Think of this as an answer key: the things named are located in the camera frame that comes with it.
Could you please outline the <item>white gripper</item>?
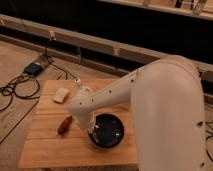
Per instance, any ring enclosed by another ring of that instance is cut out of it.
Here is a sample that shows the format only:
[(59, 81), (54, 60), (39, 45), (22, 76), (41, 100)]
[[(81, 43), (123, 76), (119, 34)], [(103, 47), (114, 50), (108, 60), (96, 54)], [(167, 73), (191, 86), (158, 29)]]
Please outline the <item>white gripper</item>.
[(87, 130), (88, 135), (92, 135), (95, 131), (94, 129), (95, 123), (96, 123), (96, 117), (92, 115), (91, 117), (88, 117), (81, 122), (80, 128), (83, 130)]

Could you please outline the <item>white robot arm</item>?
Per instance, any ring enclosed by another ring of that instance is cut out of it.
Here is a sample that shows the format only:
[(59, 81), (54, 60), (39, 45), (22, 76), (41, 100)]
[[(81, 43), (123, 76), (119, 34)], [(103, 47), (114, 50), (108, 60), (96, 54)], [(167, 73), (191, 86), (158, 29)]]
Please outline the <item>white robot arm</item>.
[(203, 89), (191, 60), (171, 55), (97, 92), (80, 90), (69, 112), (89, 129), (93, 111), (125, 101), (133, 113), (140, 171), (206, 171)]

